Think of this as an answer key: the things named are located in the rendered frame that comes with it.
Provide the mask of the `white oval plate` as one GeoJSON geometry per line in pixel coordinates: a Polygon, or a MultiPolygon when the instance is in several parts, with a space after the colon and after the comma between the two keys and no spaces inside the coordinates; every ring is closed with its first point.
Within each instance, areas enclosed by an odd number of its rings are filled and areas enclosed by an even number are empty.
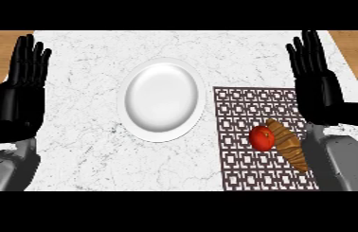
{"type": "Polygon", "coordinates": [[[117,114],[127,132],[144,141],[175,140],[194,128],[206,107],[206,85],[194,67],[157,58],[129,72],[117,92],[117,114]]]}

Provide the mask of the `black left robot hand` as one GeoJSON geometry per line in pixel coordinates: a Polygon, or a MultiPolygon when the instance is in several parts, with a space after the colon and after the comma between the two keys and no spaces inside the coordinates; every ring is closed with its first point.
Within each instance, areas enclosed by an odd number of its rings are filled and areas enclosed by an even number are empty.
{"type": "Polygon", "coordinates": [[[17,39],[8,80],[0,83],[0,143],[37,135],[45,117],[45,82],[52,49],[34,35],[17,39]]]}

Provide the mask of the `red tomato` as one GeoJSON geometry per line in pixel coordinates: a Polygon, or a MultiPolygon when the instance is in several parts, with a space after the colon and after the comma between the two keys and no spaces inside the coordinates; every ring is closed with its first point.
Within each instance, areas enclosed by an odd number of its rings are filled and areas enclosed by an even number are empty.
{"type": "Polygon", "coordinates": [[[274,146],[274,134],[267,126],[256,126],[249,133],[249,142],[253,149],[267,152],[274,146]]]}

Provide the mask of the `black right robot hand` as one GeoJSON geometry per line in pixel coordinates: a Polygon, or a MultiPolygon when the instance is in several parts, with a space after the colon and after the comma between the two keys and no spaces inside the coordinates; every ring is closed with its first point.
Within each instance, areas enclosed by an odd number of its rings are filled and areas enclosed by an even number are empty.
{"type": "Polygon", "coordinates": [[[335,72],[327,67],[320,35],[304,30],[286,45],[295,74],[298,110],[315,125],[358,126],[358,102],[346,102],[335,72]]]}

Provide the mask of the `brown croissant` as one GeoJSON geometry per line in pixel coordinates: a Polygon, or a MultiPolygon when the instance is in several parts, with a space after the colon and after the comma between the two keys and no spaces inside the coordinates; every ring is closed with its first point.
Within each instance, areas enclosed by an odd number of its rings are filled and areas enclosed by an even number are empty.
{"type": "Polygon", "coordinates": [[[274,146],[281,156],[299,172],[308,171],[301,141],[290,129],[272,118],[267,120],[268,129],[274,134],[274,146]]]}

